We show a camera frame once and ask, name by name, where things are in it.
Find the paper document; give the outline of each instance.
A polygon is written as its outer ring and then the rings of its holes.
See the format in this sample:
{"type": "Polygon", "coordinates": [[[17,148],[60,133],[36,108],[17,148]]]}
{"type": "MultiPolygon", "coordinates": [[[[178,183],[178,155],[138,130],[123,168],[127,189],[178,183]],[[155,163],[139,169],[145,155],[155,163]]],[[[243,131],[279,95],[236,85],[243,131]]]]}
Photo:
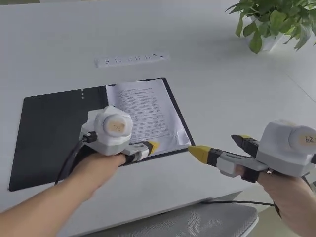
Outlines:
{"type": "Polygon", "coordinates": [[[109,105],[132,117],[131,143],[159,142],[154,155],[191,145],[162,79],[107,85],[106,90],[109,105]]]}

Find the black cable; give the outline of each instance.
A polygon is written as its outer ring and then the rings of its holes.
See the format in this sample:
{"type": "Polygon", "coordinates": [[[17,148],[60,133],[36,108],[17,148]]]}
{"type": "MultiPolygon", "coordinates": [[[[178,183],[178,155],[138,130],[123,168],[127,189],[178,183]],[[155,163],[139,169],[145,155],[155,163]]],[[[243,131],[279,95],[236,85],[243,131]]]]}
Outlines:
{"type": "Polygon", "coordinates": [[[63,171],[68,163],[68,161],[70,160],[73,160],[76,155],[78,154],[78,152],[80,151],[80,149],[84,146],[84,143],[91,143],[91,142],[95,142],[97,140],[97,134],[96,132],[89,132],[87,135],[83,136],[83,138],[77,142],[77,144],[75,145],[75,147],[69,152],[68,156],[66,157],[63,165],[61,166],[61,169],[57,175],[57,178],[56,178],[56,181],[55,181],[55,184],[58,184],[62,174],[63,174],[63,171]]]}
{"type": "Polygon", "coordinates": [[[56,178],[54,185],[58,184],[60,177],[61,177],[68,161],[76,157],[77,153],[80,151],[80,149],[83,147],[83,145],[84,145],[84,139],[82,138],[80,141],[77,142],[75,147],[70,151],[70,153],[66,157],[66,159],[65,159],[63,165],[61,166],[61,169],[57,175],[57,178],[56,178]]]}
{"type": "Polygon", "coordinates": [[[264,206],[274,206],[273,203],[259,202],[259,201],[203,201],[203,204],[215,204],[215,203],[243,203],[243,204],[258,204],[264,206]]]}

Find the white flower pot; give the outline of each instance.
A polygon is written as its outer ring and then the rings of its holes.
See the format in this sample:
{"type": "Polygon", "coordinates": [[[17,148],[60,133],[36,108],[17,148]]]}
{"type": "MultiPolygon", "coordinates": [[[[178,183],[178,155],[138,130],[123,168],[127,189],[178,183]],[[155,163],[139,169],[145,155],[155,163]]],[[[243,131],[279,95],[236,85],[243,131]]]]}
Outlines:
{"type": "MultiPolygon", "coordinates": [[[[251,16],[251,21],[253,22],[256,20],[255,17],[251,16]]],[[[260,21],[255,21],[257,27],[259,27],[262,23],[260,21]]],[[[279,33],[277,36],[269,36],[269,37],[261,37],[262,38],[262,48],[260,52],[262,51],[271,51],[273,47],[277,44],[277,42],[282,38],[283,34],[279,33]]],[[[253,37],[253,34],[246,37],[248,44],[250,43],[251,39],[253,37]]]]}

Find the hand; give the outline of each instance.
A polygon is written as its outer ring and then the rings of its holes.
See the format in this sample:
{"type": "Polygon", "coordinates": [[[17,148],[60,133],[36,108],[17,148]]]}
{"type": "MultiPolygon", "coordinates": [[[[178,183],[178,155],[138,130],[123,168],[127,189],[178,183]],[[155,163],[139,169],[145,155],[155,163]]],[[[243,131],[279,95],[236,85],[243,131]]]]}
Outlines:
{"type": "Polygon", "coordinates": [[[125,155],[104,156],[94,153],[81,161],[69,176],[79,184],[79,188],[87,193],[89,199],[94,191],[107,182],[117,168],[126,162],[125,155]]]}
{"type": "MultiPolygon", "coordinates": [[[[243,167],[236,169],[243,174],[243,167]]],[[[316,236],[316,196],[302,178],[260,173],[258,183],[280,209],[286,225],[302,237],[316,236]]]]}

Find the black folder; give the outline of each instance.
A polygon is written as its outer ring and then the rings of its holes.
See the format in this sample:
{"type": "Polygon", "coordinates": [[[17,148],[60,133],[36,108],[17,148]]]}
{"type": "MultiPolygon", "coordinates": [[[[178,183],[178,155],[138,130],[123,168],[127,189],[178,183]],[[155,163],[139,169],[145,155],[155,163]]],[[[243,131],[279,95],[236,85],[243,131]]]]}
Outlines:
{"type": "MultiPolygon", "coordinates": [[[[194,145],[166,78],[159,79],[163,80],[191,144],[194,145]]],[[[88,111],[106,106],[108,99],[105,86],[26,97],[9,190],[16,191],[55,181],[66,156],[79,139],[81,126],[88,119],[88,111]]],[[[141,162],[185,151],[187,149],[151,156],[141,162]]]]}

